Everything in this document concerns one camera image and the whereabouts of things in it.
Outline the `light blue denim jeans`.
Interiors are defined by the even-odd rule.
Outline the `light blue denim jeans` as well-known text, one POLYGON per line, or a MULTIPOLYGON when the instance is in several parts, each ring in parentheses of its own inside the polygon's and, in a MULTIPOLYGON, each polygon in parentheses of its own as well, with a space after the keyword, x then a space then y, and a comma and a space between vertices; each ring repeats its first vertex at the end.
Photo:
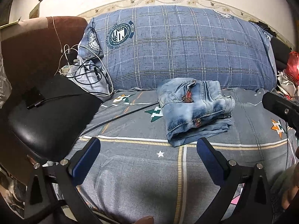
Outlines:
POLYGON ((218 81, 174 78, 157 87, 168 143, 179 147, 229 131, 235 100, 218 81))

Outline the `silver crumpled bag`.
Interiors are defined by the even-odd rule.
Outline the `silver crumpled bag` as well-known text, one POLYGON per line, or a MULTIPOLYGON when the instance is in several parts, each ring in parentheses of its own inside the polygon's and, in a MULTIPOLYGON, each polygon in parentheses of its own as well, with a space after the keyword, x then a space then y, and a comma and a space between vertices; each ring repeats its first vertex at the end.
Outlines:
POLYGON ((279 87, 283 89, 290 97, 294 97, 297 91, 295 84, 288 79, 284 72, 278 72, 277 75, 279 87))

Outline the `red plastic bag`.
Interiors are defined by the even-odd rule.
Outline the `red plastic bag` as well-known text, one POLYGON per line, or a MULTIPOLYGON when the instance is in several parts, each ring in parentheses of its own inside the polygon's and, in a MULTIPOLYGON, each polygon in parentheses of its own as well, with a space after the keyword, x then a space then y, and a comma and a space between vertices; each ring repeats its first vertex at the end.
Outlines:
POLYGON ((288 74, 294 81, 298 81, 298 52, 291 52, 287 61, 285 73, 288 74))

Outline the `grey patterned bed sheet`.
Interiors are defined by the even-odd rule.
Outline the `grey patterned bed sheet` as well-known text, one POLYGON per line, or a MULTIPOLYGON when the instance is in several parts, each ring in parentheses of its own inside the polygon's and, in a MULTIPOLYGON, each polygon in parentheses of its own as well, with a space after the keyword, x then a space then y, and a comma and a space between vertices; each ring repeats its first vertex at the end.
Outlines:
MULTIPOLYGON (((223 90, 236 105, 232 126, 209 142, 240 165, 261 163, 275 193, 278 179, 297 163, 298 140, 286 122, 263 108, 264 90, 223 90)), ((151 215, 155 223, 194 223, 218 192, 192 142, 172 147, 155 91, 117 91, 103 103, 71 148, 90 138, 101 151, 78 191, 88 206, 119 223, 151 215)))

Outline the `small black device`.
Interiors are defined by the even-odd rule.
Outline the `small black device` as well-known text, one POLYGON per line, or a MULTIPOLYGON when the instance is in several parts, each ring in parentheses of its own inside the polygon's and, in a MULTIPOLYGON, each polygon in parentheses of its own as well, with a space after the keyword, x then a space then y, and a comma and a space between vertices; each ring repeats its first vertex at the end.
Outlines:
POLYGON ((41 94, 40 90, 36 87, 27 90, 23 95, 22 99, 24 100, 28 110, 40 106, 45 102, 45 97, 41 94))

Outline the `blue plaid pillow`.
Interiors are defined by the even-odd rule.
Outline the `blue plaid pillow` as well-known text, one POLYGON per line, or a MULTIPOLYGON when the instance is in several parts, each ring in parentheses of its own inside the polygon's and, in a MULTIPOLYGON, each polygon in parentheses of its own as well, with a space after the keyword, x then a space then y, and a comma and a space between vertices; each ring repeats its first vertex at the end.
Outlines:
POLYGON ((177 77, 222 88, 272 90, 272 36, 238 17, 183 6, 129 8, 94 17, 78 55, 105 66, 116 89, 156 88, 177 77))

